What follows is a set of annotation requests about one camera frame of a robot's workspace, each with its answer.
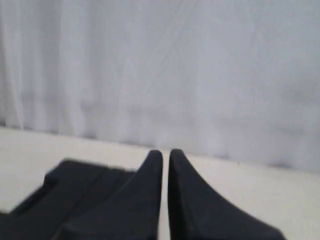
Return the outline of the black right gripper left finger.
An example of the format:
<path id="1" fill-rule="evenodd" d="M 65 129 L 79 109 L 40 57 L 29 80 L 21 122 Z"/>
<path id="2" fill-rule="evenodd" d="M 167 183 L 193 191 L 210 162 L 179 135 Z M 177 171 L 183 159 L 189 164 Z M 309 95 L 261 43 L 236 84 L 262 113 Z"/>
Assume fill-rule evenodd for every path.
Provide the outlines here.
<path id="1" fill-rule="evenodd" d="M 107 201 L 62 226 L 64 240 L 155 240 L 162 197 L 163 155 L 151 150 Z"/>

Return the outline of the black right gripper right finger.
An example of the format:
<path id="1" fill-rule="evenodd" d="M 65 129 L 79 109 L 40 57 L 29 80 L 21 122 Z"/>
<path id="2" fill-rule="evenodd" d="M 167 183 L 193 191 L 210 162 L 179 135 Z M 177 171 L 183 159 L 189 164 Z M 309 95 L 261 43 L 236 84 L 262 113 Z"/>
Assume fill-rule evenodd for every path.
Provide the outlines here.
<path id="1" fill-rule="evenodd" d="M 169 155 L 168 218 L 172 240 L 285 239 L 215 191 L 180 149 Z"/>

